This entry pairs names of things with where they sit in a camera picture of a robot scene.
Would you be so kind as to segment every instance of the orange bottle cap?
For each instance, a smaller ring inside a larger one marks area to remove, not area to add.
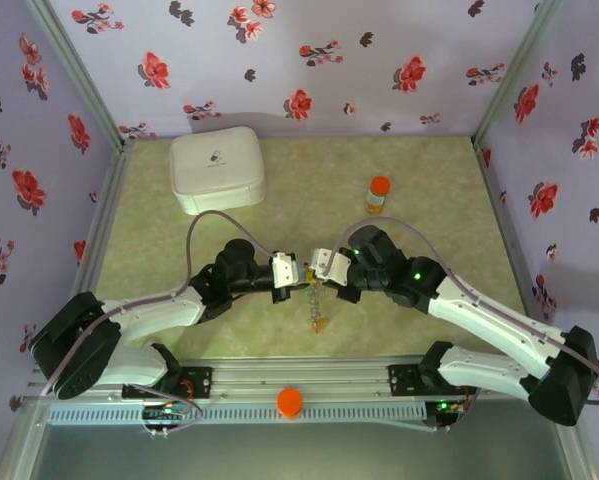
[[[287,418],[299,415],[303,409],[303,397],[295,388],[284,388],[277,396],[279,413]]]
[[[386,177],[375,177],[372,179],[372,182],[370,182],[370,190],[375,195],[387,195],[390,191],[390,180]]]

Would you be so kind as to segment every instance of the floral wallpaper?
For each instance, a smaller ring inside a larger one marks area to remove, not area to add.
[[[599,0],[564,2],[482,147],[537,317],[586,328],[599,356]],[[599,458],[599,407],[583,417]]]
[[[27,346],[68,299],[112,154],[24,2],[1,1],[0,461],[33,368]]]
[[[126,138],[471,135],[537,2],[50,0]]]

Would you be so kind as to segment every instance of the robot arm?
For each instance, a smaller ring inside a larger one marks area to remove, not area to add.
[[[239,296],[270,292],[273,303],[290,298],[294,289],[309,285],[308,274],[337,290],[337,297],[357,303],[364,291],[381,291],[398,305],[416,308],[454,323],[503,352],[470,352],[448,342],[435,342],[419,365],[420,380],[430,388],[444,385],[495,390],[528,401],[545,417],[574,425],[592,389],[593,372],[557,347],[551,338],[596,363],[594,341],[585,330],[570,332],[531,320],[480,295],[461,279],[473,299],[427,257],[407,258],[388,235],[363,227],[349,240],[351,250],[334,253],[318,249],[309,266],[294,255],[275,253],[268,265],[257,265],[246,240],[231,240],[215,263],[194,276],[171,301],[139,306],[106,320],[86,339],[55,383],[60,399],[77,396],[93,385],[139,384],[176,392],[181,369],[163,345],[132,347],[128,343],[166,328],[212,320],[227,311]],[[532,325],[534,336],[506,318],[483,308],[496,306],[518,321]],[[31,352],[49,378],[85,326],[125,302],[98,302],[85,292],[75,296],[33,339]]]

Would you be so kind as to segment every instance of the white box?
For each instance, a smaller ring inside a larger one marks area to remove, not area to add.
[[[266,184],[257,135],[235,127],[174,139],[170,185],[188,215],[261,202]]]

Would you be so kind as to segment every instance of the small bottle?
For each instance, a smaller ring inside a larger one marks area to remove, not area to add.
[[[390,191],[390,180],[386,177],[375,177],[370,182],[368,197],[366,199],[366,209],[370,213],[381,213],[383,203],[386,201],[386,195]]]

